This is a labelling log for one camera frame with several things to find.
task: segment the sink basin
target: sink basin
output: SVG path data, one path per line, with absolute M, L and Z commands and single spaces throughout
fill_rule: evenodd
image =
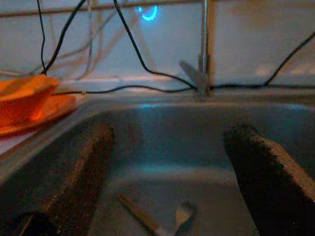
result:
M 93 199 L 85 235 L 149 235 L 117 201 L 119 193 L 170 231 L 176 207 L 188 201 L 198 213 L 187 235 L 253 235 L 256 227 L 222 134 L 232 125 L 250 123 L 315 178 L 314 105 L 312 95 L 223 96 L 203 102 L 185 97 L 92 99 L 0 159 L 0 225 L 23 212 L 43 211 L 80 161 L 76 153 L 84 147 L 76 137 L 88 140 L 85 130 L 102 123 L 114 130 L 115 144 L 103 166 L 102 191 Z

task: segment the faucet handle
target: faucet handle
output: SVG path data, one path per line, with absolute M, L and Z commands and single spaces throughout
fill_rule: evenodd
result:
M 196 85 L 199 96 L 208 96 L 210 94 L 208 74 L 196 70 L 192 65 L 184 60 L 181 60 L 179 65 Z

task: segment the tile backsplash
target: tile backsplash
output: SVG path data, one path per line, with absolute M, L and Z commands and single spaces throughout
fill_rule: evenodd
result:
M 54 7 L 70 7 L 77 2 L 54 1 Z M 312 0 L 217 0 L 214 4 L 211 37 L 215 84 L 262 83 L 290 51 L 315 30 L 315 2 Z M 43 5 L 49 8 L 52 3 L 44 0 Z M 36 1 L 13 0 L 0 5 L 1 12 L 25 9 L 36 9 Z M 93 12 L 94 29 L 113 11 Z M 137 8 L 123 9 L 147 66 L 182 77 L 185 75 L 179 60 L 197 67 L 201 12 L 200 3 L 160 5 L 157 16 L 145 21 Z M 68 14 L 43 17 L 45 59 L 51 57 L 67 17 Z M 60 54 L 80 48 L 88 37 L 88 14 L 79 12 L 69 27 Z M 28 72 L 40 65 L 41 40 L 38 16 L 0 18 L 0 69 Z M 57 61 L 49 75 L 63 80 L 80 76 L 85 70 L 87 54 L 86 50 Z M 86 79 L 146 80 L 150 77 L 141 67 L 117 14 L 93 43 L 91 68 Z M 315 40 L 292 58 L 274 83 L 315 85 Z

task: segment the orange bowl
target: orange bowl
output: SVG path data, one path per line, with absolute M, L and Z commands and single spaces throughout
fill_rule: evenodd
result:
M 60 81 L 45 75 L 0 82 L 0 125 L 35 120 Z

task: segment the white wall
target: white wall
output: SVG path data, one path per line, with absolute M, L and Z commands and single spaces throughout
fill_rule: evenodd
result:
M 54 4 L 66 6 L 69 2 L 59 0 Z M 44 0 L 44 6 L 49 7 L 48 4 L 51 1 Z M 0 4 L 1 11 L 15 9 L 36 9 L 36 1 L 11 0 Z M 95 12 L 96 24 L 111 12 Z M 123 13 L 151 69 L 184 77 L 179 60 L 197 66 L 201 4 L 159 6 L 158 16 L 152 22 L 144 22 L 135 9 L 123 9 Z M 215 15 L 212 35 L 216 84 L 261 83 L 315 30 L 314 0 L 221 0 L 215 3 Z M 52 55 L 67 17 L 67 14 L 44 17 L 46 59 Z M 87 13 L 78 13 L 66 34 L 61 54 L 86 42 L 87 23 Z M 0 18 L 0 68 L 29 71 L 40 64 L 41 40 L 38 16 Z M 93 51 L 95 68 L 87 79 L 133 78 L 139 82 L 151 78 L 143 71 L 117 15 L 94 42 Z M 85 69 L 86 55 L 87 52 L 56 62 L 49 75 L 64 80 L 76 78 Z M 315 40 L 283 68 L 275 83 L 315 85 Z

